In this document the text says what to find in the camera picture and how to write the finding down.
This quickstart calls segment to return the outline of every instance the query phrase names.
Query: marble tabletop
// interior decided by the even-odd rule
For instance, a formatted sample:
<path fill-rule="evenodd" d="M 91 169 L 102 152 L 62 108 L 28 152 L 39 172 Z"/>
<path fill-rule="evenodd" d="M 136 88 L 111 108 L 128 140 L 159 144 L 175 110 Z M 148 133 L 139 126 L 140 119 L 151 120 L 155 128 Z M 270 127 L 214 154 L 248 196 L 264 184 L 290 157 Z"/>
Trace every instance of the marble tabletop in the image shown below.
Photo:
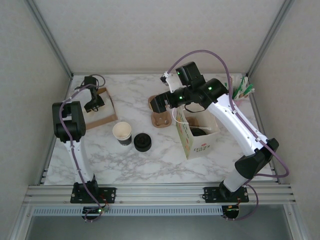
<path fill-rule="evenodd" d="M 148 107 L 148 98 L 169 90 L 159 77 L 160 74 L 105 76 L 105 86 L 112 97 L 119 120 L 87 130 L 82 138 L 99 184 L 220 182 L 243 155 L 236 140 L 219 123 L 220 133 L 210 154 L 187 160 L 175 121 L 172 120 L 171 126 L 165 128 L 156 128 L 151 123 L 152 111 Z M 204 77 L 206 80 L 227 80 L 225 74 L 204 74 Z M 83 79 L 82 75 L 74 76 L 70 89 L 79 86 Z M 257 126 L 249 98 L 238 105 L 249 121 Z M 133 143 L 129 146 L 119 144 L 112 134 L 112 128 L 122 121 L 131 125 L 132 139 L 139 133 L 150 135 L 152 147 L 149 151 L 139 152 Z M 272 174 L 269 165 L 260 172 Z M 270 178 L 256 177 L 253 180 L 269 181 Z M 69 154 L 60 140 L 57 140 L 44 184 L 73 185 L 74 181 Z"/>

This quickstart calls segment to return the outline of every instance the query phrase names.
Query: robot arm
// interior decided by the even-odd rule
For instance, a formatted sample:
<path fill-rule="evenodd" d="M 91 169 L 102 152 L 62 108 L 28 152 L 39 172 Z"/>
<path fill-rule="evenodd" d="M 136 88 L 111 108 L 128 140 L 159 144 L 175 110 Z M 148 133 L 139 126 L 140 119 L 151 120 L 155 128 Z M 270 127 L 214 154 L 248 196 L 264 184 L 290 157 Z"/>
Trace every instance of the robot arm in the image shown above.
<path fill-rule="evenodd" d="M 230 131 L 240 145 L 244 156 L 235 163 L 234 171 L 219 186 L 220 194 L 228 199 L 271 160 L 272 154 L 259 141 L 262 140 L 273 151 L 277 150 L 279 144 L 274 138 L 267 139 L 259 132 L 233 101 L 235 110 L 232 110 L 228 90 L 218 79 L 213 78 L 206 82 L 194 62 L 189 62 L 176 71 L 181 83 L 186 87 L 156 96 L 150 102 L 152 110 L 156 113 L 162 113 L 166 111 L 166 105 L 169 105 L 170 108 L 177 108 L 184 104 L 198 103 L 208 109 Z M 241 115 L 251 129 L 256 132 L 259 139 L 256 139 L 249 132 L 238 119 L 236 113 Z"/>

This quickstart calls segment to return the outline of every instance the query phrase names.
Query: paper cup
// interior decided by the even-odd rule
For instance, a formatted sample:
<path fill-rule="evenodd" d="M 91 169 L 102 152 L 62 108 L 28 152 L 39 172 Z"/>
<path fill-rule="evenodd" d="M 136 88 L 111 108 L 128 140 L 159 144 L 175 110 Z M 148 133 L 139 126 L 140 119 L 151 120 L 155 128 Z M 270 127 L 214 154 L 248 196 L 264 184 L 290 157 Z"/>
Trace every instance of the paper cup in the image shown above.
<path fill-rule="evenodd" d="M 123 146 L 127 146 L 132 142 L 131 126 L 125 121 L 118 122 L 114 125 L 112 133 Z"/>

